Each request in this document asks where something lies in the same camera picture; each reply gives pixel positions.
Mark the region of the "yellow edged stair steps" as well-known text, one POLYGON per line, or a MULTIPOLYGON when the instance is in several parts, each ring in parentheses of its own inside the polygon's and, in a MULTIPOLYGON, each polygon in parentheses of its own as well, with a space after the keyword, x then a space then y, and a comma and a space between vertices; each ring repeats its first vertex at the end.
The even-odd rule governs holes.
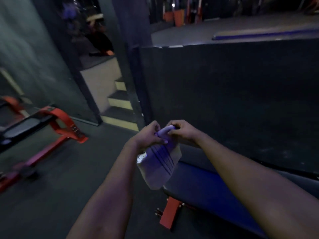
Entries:
POLYGON ((116 91, 107 97, 109 107, 100 114, 106 124, 139 131, 123 77, 115 80, 116 91))

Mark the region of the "person's right forearm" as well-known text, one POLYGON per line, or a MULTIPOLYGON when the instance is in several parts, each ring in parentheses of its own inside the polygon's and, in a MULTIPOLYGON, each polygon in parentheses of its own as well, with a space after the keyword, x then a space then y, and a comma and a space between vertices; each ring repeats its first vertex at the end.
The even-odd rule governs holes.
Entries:
POLYGON ((319 239, 317 198, 203 132, 197 132, 194 141, 269 238, 319 239))

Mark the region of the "white striped cloth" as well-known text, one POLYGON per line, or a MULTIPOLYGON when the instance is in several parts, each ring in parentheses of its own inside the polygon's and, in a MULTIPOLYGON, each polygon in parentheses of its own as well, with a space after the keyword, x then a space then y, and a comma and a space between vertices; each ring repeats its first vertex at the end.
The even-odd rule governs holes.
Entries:
POLYGON ((168 134, 171 129, 165 127, 157 132, 168 141, 167 145, 152 145, 137 156, 137 167, 151 190, 159 190, 168 182, 182 157, 178 140, 168 134))

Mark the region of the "blue edged floor mat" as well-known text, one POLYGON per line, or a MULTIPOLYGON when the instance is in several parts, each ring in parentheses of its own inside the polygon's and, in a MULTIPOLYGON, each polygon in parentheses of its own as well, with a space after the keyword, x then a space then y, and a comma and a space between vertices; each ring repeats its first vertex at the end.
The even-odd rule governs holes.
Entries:
POLYGON ((212 40, 237 40, 276 36, 309 35, 317 33, 319 33, 319 26, 280 26, 217 32, 213 35, 212 40))

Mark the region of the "red framed weight bench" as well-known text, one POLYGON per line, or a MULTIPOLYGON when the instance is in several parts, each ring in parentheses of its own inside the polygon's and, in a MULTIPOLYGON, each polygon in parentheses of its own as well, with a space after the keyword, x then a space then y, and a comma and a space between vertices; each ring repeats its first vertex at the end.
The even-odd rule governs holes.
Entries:
POLYGON ((63 110, 46 106, 30 114, 15 97, 0 96, 0 193, 36 180, 36 165, 69 140, 83 144, 88 137, 63 110))

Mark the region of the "person's left hand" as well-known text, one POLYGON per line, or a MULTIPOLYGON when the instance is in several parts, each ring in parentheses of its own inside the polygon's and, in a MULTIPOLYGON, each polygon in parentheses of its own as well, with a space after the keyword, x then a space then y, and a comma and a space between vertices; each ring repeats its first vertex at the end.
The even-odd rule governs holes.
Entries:
POLYGON ((153 136, 158 136, 158 131, 160 131, 160 125, 157 121, 152 121, 149 125, 145 126, 138 134, 132 137, 129 140, 129 144, 138 151, 143 151, 153 145, 153 136))

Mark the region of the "dark raised platform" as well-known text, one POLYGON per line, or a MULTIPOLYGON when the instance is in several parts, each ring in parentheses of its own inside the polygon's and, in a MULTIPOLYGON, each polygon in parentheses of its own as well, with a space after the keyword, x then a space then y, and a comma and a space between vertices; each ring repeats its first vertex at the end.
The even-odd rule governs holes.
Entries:
POLYGON ((319 26, 319 15, 242 16, 153 33, 153 45, 139 48, 152 118, 186 120, 236 152, 319 146, 319 33, 212 40, 297 25, 319 26))

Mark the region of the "person's right hand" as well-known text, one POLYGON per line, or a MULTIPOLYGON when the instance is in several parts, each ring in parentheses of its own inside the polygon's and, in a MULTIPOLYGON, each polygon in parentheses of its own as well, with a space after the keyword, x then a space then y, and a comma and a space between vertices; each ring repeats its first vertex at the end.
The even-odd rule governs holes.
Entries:
POLYGON ((171 120, 166 127, 173 125, 175 129, 168 132, 170 136, 176 137, 185 144, 193 144, 200 147, 202 140, 206 139, 207 135, 189 124, 185 120, 171 120))

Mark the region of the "orange gym equipment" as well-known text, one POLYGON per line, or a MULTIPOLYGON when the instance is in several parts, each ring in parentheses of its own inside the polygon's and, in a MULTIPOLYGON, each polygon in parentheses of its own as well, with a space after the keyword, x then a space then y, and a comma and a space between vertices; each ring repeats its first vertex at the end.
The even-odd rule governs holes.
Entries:
POLYGON ((197 24, 204 20, 204 0, 162 0, 162 17, 175 27, 197 24))

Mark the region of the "person's left forearm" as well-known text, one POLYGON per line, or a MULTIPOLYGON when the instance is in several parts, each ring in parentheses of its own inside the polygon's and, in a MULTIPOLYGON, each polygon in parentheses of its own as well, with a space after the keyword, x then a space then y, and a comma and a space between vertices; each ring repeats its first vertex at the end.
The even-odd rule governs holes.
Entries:
POLYGON ((140 147, 130 139, 103 183, 85 205, 66 239, 124 239, 130 219, 140 147))

